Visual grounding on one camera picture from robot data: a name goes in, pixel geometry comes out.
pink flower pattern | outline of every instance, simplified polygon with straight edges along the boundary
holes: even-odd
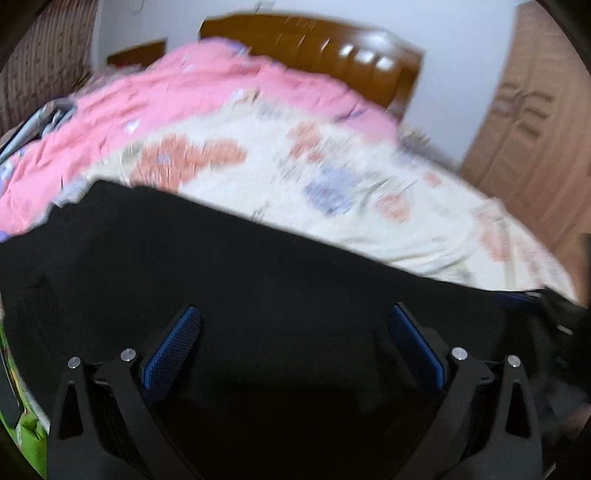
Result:
[[[308,163],[318,163],[324,160],[324,154],[318,148],[322,134],[316,122],[300,122],[297,127],[287,132],[287,138],[295,140],[290,150],[291,158],[300,158],[307,153],[306,161]]]
[[[427,183],[427,185],[434,189],[443,183],[441,177],[432,171],[426,172],[425,175],[423,175],[423,180]]]
[[[245,160],[246,150],[232,139],[208,140],[198,147],[184,135],[167,135],[142,150],[142,158],[129,179],[132,184],[152,185],[175,193],[183,183],[196,178],[199,170]]]
[[[375,202],[375,207],[382,215],[398,223],[410,218],[410,207],[402,193],[382,195]]]
[[[493,262],[509,261],[509,246],[505,241],[505,234],[501,226],[495,222],[494,218],[485,213],[478,215],[478,222],[482,230],[479,243],[486,249],[489,258]]]

white wall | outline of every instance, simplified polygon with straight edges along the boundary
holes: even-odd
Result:
[[[522,0],[278,0],[303,11],[377,25],[426,51],[406,121],[459,165],[492,100]],[[168,49],[197,38],[210,15],[252,9],[256,0],[103,0],[98,55],[167,37]]]

wooden cabinet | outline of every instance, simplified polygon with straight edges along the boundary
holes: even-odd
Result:
[[[500,87],[460,174],[562,259],[580,296],[590,164],[591,76],[552,17],[522,4]]]

silver screw head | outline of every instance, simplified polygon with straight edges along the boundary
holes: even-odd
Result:
[[[121,359],[124,362],[131,362],[135,358],[135,355],[137,355],[137,354],[135,353],[134,349],[126,348],[125,350],[123,350],[121,352]]]
[[[512,366],[513,368],[518,368],[521,366],[521,360],[519,359],[518,356],[516,355],[509,355],[507,357],[507,362],[509,363],[510,366]]]
[[[465,360],[468,358],[468,352],[466,352],[461,346],[457,346],[452,350],[452,357],[456,360]]]
[[[68,360],[68,368],[75,369],[80,366],[81,360],[80,357],[73,356]]]

black plastic bracket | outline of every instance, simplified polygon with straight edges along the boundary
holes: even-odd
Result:
[[[139,470],[111,452],[100,440],[82,360],[67,368],[56,395],[47,449],[48,480],[148,480]]]
[[[505,358],[496,412],[485,446],[441,480],[541,478],[542,443],[537,413],[525,369],[516,359]]]

